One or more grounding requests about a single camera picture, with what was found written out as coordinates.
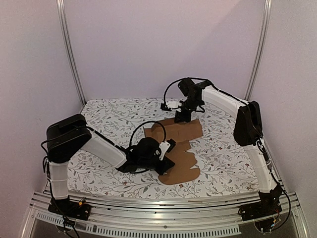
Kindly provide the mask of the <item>brown cardboard box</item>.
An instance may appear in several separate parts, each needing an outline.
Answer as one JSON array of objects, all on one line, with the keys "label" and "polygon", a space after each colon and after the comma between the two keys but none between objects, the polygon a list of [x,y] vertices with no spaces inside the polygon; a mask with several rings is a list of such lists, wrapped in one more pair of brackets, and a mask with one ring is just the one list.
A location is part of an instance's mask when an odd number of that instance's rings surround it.
[{"label": "brown cardboard box", "polygon": [[174,118],[159,121],[166,130],[166,138],[176,142],[175,147],[166,156],[175,163],[166,174],[158,178],[165,185],[175,185],[193,181],[200,175],[200,168],[195,168],[197,159],[191,149],[190,141],[203,136],[198,119],[190,122],[175,123]]}]

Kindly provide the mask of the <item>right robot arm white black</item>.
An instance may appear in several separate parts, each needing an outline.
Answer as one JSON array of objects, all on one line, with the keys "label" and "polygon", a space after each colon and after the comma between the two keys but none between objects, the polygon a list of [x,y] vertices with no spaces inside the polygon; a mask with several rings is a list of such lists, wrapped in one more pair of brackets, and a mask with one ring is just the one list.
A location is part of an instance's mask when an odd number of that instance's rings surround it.
[{"label": "right robot arm white black", "polygon": [[256,206],[260,216],[267,216],[275,209],[275,201],[283,193],[281,185],[272,173],[272,163],[265,145],[260,106],[256,101],[245,101],[224,92],[209,81],[186,77],[176,80],[177,86],[186,97],[176,107],[175,122],[190,122],[193,112],[210,103],[235,118],[233,136],[238,145],[249,156],[259,182],[259,196],[262,200]]}]

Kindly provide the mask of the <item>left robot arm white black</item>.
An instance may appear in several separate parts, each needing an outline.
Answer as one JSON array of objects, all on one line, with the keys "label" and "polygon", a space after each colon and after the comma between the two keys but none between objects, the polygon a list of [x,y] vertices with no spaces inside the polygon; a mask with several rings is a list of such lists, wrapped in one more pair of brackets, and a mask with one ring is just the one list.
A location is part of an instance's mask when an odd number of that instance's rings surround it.
[{"label": "left robot arm white black", "polygon": [[48,180],[52,188],[55,208],[63,215],[70,215],[73,203],[68,200],[67,169],[70,159],[79,151],[86,151],[106,161],[122,173],[143,173],[154,170],[164,175],[175,163],[166,154],[176,145],[173,139],[158,142],[152,137],[142,138],[127,148],[116,145],[97,130],[87,126],[85,117],[76,114],[50,125],[41,147],[48,160]]}]

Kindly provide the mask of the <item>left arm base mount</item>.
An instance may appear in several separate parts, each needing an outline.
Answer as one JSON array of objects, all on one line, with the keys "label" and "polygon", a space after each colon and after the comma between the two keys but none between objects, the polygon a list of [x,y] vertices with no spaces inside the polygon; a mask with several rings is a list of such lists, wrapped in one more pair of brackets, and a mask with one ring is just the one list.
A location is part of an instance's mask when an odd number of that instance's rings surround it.
[{"label": "left arm base mount", "polygon": [[86,203],[86,197],[83,197],[80,201],[71,201],[69,196],[65,199],[56,199],[52,194],[51,196],[51,203],[48,207],[49,212],[68,218],[88,220],[92,207]]}]

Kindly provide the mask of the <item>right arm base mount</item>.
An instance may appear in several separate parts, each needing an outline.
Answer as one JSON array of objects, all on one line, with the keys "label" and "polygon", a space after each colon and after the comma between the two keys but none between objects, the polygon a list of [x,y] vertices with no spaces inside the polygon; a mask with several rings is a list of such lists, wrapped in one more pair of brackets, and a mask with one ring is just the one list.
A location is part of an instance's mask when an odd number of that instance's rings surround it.
[{"label": "right arm base mount", "polygon": [[260,201],[248,203],[240,206],[238,215],[243,221],[258,219],[269,215],[277,214],[282,211],[279,195],[271,195],[269,193],[259,193]]}]

